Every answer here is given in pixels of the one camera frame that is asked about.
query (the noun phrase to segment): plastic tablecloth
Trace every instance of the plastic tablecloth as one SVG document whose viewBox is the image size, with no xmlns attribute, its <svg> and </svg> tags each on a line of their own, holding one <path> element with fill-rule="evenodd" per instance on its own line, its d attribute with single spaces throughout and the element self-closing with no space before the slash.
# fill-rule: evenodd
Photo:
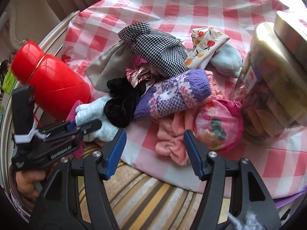
<svg viewBox="0 0 307 230">
<path fill-rule="evenodd" d="M 147 21 L 151 27 L 169 32 L 192 47 L 192 28 L 215 27 L 230 36 L 229 43 L 245 58 L 255 25 L 274 22 L 275 11 L 288 8 L 278 0 L 102 0 L 75 17 L 68 29 L 62 60 L 90 85 L 84 69 L 102 52 L 118 42 L 124 27 Z M 215 74 L 221 89 L 229 95 L 233 79 Z M 93 99 L 104 94 L 93 89 Z M 170 158 L 155 153 L 158 126 L 149 119 L 132 122 L 122 160 L 157 179 L 202 193 L 205 183 L 194 175 L 190 165 L 180 167 Z M 300 192 L 307 182 L 307 131 L 285 132 L 269 147 L 242 140 L 223 153 L 225 158 L 248 157 L 273 198 Z M 230 195 L 231 179 L 226 179 L 225 196 Z"/>
</svg>

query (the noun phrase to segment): purple knit cuff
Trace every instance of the purple knit cuff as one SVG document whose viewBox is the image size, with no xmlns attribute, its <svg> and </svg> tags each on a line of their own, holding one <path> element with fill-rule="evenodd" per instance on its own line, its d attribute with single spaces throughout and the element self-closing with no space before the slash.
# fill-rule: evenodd
<svg viewBox="0 0 307 230">
<path fill-rule="evenodd" d="M 211 94 L 205 70 L 189 70 L 154 84 L 141 97 L 135 118 L 161 118 L 196 106 Z"/>
</svg>

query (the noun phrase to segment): gingham cloth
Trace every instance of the gingham cloth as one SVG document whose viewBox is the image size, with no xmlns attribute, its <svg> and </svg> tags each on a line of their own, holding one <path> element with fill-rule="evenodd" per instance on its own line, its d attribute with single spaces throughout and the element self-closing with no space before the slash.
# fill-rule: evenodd
<svg viewBox="0 0 307 230">
<path fill-rule="evenodd" d="M 192 28 L 218 28 L 245 58 L 255 25 L 274 22 L 275 11 L 287 9 L 278 0 L 102 0 L 72 20 L 62 59 L 90 84 L 84 68 L 118 42 L 120 30 L 141 21 L 184 40 L 186 47 L 193 47 Z M 216 72 L 215 78 L 229 95 L 234 80 Z M 103 95 L 91 89 L 93 98 Z M 242 141 L 223 156 L 237 160 L 248 157 L 274 198 L 293 195 L 307 182 L 307 130 L 295 130 L 296 134 L 285 132 L 283 139 L 269 147 Z M 170 158 L 155 153 L 157 131 L 158 126 L 148 119 L 132 122 L 127 127 L 122 160 L 160 180 L 202 193 L 205 183 L 194 175 L 191 166 L 179 167 Z M 226 179 L 226 196 L 230 194 L 230 180 Z"/>
<path fill-rule="evenodd" d="M 187 70 L 185 59 L 188 55 L 181 41 L 168 36 L 150 34 L 148 22 L 139 22 L 122 29 L 118 36 L 130 44 L 131 50 L 159 68 L 168 77 Z"/>
</svg>

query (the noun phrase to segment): pile of clothes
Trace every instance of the pile of clothes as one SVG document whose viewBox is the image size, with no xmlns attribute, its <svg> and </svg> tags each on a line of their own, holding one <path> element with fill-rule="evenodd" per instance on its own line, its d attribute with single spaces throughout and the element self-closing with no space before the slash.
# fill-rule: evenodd
<svg viewBox="0 0 307 230">
<path fill-rule="evenodd" d="M 111 141 L 119 128 L 149 118 L 159 125 L 156 152 L 179 165 L 188 163 L 183 144 L 187 129 L 214 151 L 230 150 L 238 143 L 243 132 L 241 104 L 225 99 L 205 68 L 212 64 L 220 74 L 238 77 L 242 57 L 217 29 L 191 31 L 191 51 L 147 22 L 118 33 L 120 41 L 85 69 L 94 88 L 108 93 L 74 109 L 77 125 L 95 118 L 102 121 L 101 129 L 85 141 Z"/>
</svg>

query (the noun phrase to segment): red string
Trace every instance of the red string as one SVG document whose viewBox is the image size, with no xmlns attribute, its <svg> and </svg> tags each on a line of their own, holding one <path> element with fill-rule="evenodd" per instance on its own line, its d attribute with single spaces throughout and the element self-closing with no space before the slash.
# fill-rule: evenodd
<svg viewBox="0 0 307 230">
<path fill-rule="evenodd" d="M 41 124 L 41 122 L 38 120 L 38 118 L 36 117 L 35 113 L 33 113 L 33 117 L 34 117 L 34 119 L 38 122 L 38 125 L 39 125 L 40 127 L 43 126 L 43 125 Z"/>
</svg>

